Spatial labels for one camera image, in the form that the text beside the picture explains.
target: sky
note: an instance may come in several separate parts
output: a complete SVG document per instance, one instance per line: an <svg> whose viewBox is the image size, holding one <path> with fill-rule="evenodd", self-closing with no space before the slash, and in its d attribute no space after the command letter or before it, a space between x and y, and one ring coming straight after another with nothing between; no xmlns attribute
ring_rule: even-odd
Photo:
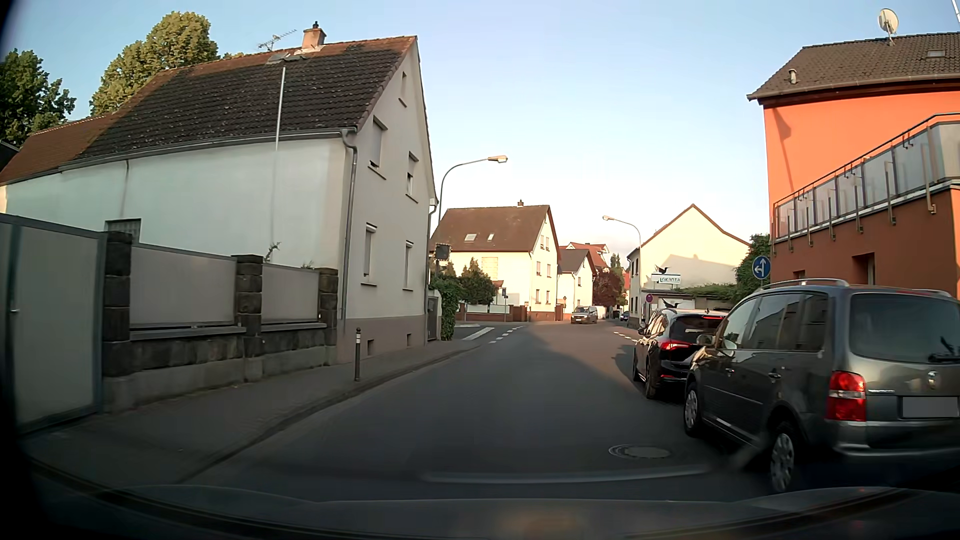
<svg viewBox="0 0 960 540"><path fill-rule="evenodd" d="M21 0L4 52L34 50L77 97L168 12L197 12L223 52L314 20L327 42L416 35L444 209L550 205L557 237L626 256L690 204L727 232L769 231L763 115L746 94L805 45L960 30L950 0L451 0L270 3Z"/></svg>

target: sidewalk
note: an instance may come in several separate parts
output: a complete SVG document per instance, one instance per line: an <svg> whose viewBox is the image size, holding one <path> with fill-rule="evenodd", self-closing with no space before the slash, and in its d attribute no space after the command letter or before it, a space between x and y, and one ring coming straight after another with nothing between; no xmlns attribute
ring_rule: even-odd
<svg viewBox="0 0 960 540"><path fill-rule="evenodd" d="M108 487L189 482L202 470L307 416L387 380L479 346L425 347L208 390L115 415L95 415L21 441L35 460Z"/></svg>

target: road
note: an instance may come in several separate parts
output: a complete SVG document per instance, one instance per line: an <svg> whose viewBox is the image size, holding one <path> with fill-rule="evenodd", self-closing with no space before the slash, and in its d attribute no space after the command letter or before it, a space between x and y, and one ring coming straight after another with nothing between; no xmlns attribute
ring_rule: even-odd
<svg viewBox="0 0 960 540"><path fill-rule="evenodd" d="M485 324L483 344L325 409L193 483L311 501L594 498L738 501L761 479L687 437L682 392L643 397L622 323ZM636 445L630 458L617 445Z"/></svg>

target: white building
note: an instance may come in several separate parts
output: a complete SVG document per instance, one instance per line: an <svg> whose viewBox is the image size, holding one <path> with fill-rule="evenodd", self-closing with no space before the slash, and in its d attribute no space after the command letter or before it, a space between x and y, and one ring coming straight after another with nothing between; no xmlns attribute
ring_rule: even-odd
<svg viewBox="0 0 960 540"><path fill-rule="evenodd" d="M560 251L560 278L557 298L565 305L564 319L576 306L593 303L593 262L589 250L564 249Z"/></svg>
<svg viewBox="0 0 960 540"><path fill-rule="evenodd" d="M750 242L727 233L690 205L644 240L639 264L637 250L627 255L631 323L657 308L646 303L646 296L661 298L658 290L735 282L734 270L749 249Z"/></svg>
<svg viewBox="0 0 960 540"><path fill-rule="evenodd" d="M449 209L430 238L431 253L438 243L450 246L457 275L476 259L503 281L507 304L528 306L530 320L556 320L559 245L548 205Z"/></svg>
<svg viewBox="0 0 960 540"><path fill-rule="evenodd" d="M423 344L436 196L417 39L324 38L162 71L117 112L31 136L0 211L220 255L276 246L273 263L339 270L341 359L357 327L365 354Z"/></svg>

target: car rear window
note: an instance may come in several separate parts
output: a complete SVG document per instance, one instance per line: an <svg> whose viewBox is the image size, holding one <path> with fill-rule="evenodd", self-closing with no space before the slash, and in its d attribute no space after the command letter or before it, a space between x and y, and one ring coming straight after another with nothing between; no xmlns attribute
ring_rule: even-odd
<svg viewBox="0 0 960 540"><path fill-rule="evenodd" d="M854 294L850 347L855 355L900 362L960 356L960 306L913 294Z"/></svg>
<svg viewBox="0 0 960 540"><path fill-rule="evenodd" d="M701 333L713 333L720 326L720 316L683 315L670 325L670 339L695 343Z"/></svg>

